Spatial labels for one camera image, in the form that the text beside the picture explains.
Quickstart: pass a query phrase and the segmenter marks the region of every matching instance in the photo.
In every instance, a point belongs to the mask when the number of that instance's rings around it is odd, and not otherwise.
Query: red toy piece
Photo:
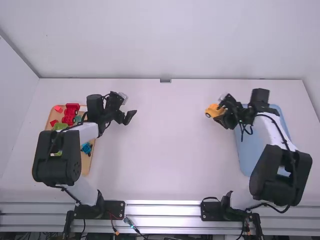
[[[76,120],[75,116],[78,114],[80,109],[79,103],[67,103],[65,105],[66,109],[64,110],[64,117],[61,119],[62,123],[72,126]]]
[[[56,106],[54,106],[53,107],[54,108],[54,110],[56,110],[58,113],[62,113],[64,110],[62,109],[62,107],[60,107],[59,105],[56,105]]]
[[[51,127],[53,127],[56,123],[58,123],[59,121],[58,120],[53,120],[53,121],[51,121],[50,122],[50,125],[51,125]]]
[[[71,115],[65,115],[62,119],[61,122],[63,124],[68,124],[69,126],[72,126],[76,120],[75,120],[75,116],[71,116]]]

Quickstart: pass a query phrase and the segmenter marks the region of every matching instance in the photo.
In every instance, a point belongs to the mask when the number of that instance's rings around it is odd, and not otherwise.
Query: connector
[[[113,229],[113,231],[114,231],[114,234],[116,235],[116,236],[118,236],[120,233],[118,232],[118,230],[113,226],[112,227],[112,229]]]
[[[125,224],[128,224],[128,225],[130,226],[130,228],[132,228],[133,230],[135,230],[135,231],[138,230],[137,227],[136,227],[136,225],[134,224],[133,221],[131,221],[130,218],[125,217],[125,218],[123,219],[123,222],[124,222]]]

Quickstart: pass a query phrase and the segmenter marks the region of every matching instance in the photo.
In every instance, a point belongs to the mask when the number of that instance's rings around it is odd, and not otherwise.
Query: wooden tray
[[[52,130],[52,126],[50,125],[50,122],[53,121],[53,120],[58,120],[59,123],[61,123],[61,119],[63,118],[64,116],[64,111],[66,109],[66,106],[65,105],[58,105],[60,106],[62,109],[63,109],[63,112],[62,113],[59,113],[57,112],[55,109],[54,109],[54,106],[51,108],[51,111],[50,111],[50,114],[49,114],[49,117],[48,117],[48,120],[46,122],[46,125],[45,125],[45,130]],[[78,111],[78,116],[82,116],[85,112],[83,111]],[[92,156],[94,154],[94,148],[95,148],[95,139],[89,141],[90,144],[92,144],[92,150],[91,150],[91,156],[88,156],[87,154],[85,154],[83,151],[81,152],[81,163],[82,163],[82,170],[81,170],[81,174],[83,176],[87,176],[89,174],[89,171],[90,171],[90,166],[91,166],[91,160],[92,160]]]

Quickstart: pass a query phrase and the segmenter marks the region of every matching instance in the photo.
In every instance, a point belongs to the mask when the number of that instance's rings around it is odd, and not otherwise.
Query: white table
[[[89,94],[124,92],[123,111],[138,112],[128,126],[112,122],[96,141],[88,181],[105,199],[125,200],[125,213],[142,233],[235,234],[239,222],[202,222],[199,203],[229,190],[248,189],[239,167],[234,133],[204,115],[224,92],[247,103],[254,88],[270,90],[293,143],[313,165],[298,207],[285,214],[257,209],[265,235],[320,235],[320,124],[301,80],[42,79],[0,181],[0,231],[61,232],[74,203],[31,175],[39,132],[50,109],[86,103]],[[108,220],[87,220],[88,232],[112,232]],[[133,233],[117,221],[121,233]],[[83,221],[75,220],[74,231]]]

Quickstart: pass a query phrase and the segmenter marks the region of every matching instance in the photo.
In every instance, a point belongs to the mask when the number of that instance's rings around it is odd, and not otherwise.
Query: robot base
[[[91,206],[79,205],[74,208],[74,219],[101,219],[101,220],[123,220],[125,217],[124,201],[104,200],[103,210],[97,214],[97,211]]]

